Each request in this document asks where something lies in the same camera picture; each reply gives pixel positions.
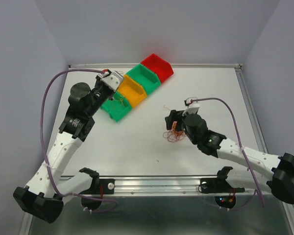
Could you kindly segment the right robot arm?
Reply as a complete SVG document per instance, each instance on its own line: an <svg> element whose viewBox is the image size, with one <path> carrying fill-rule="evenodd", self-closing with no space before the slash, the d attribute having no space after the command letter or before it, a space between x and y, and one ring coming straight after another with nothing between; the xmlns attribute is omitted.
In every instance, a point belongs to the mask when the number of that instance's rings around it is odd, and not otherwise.
<svg viewBox="0 0 294 235"><path fill-rule="evenodd" d="M243 193L246 189L269 192L278 200L294 205L294 155L271 155L240 146L225 135L208 129L198 114L172 110L165 117L166 129L176 127L203 154L244 166L237 170L225 166L214 178L203 178L199 191L212 193Z"/></svg>

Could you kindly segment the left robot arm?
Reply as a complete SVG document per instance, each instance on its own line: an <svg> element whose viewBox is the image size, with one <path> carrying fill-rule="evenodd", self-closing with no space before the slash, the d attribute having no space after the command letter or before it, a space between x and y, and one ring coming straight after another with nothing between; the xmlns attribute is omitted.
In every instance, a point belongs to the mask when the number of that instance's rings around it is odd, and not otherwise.
<svg viewBox="0 0 294 235"><path fill-rule="evenodd" d="M106 70L96 76L95 86L90 88L80 82L70 89L69 108L59 127L59 132L49 152L43 151L45 160L24 187L17 187L13 197L20 208L47 223L53 223L61 214L64 205L74 196L85 201L95 201L85 210L98 209L103 199L103 186L99 173L82 168L64 183L59 180L76 150L84 143L95 121L93 115L105 101L112 99L123 82L117 71Z"/></svg>

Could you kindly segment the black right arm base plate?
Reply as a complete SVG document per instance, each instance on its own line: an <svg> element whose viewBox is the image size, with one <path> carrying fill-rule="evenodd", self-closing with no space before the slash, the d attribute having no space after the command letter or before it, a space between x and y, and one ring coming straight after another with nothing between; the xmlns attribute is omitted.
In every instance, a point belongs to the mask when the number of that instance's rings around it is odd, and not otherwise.
<svg viewBox="0 0 294 235"><path fill-rule="evenodd" d="M245 192L245 188L233 188L225 179L220 178L201 178L197 189L204 194Z"/></svg>

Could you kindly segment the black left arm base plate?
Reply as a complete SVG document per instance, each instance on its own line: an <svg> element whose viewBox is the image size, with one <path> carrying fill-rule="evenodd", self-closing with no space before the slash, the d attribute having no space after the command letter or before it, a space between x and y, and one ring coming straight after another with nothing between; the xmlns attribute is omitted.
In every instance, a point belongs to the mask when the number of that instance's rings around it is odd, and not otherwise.
<svg viewBox="0 0 294 235"><path fill-rule="evenodd" d="M114 194L115 179L112 178L97 178L92 181L90 186L83 189L78 189L78 194L88 195L111 195Z"/></svg>

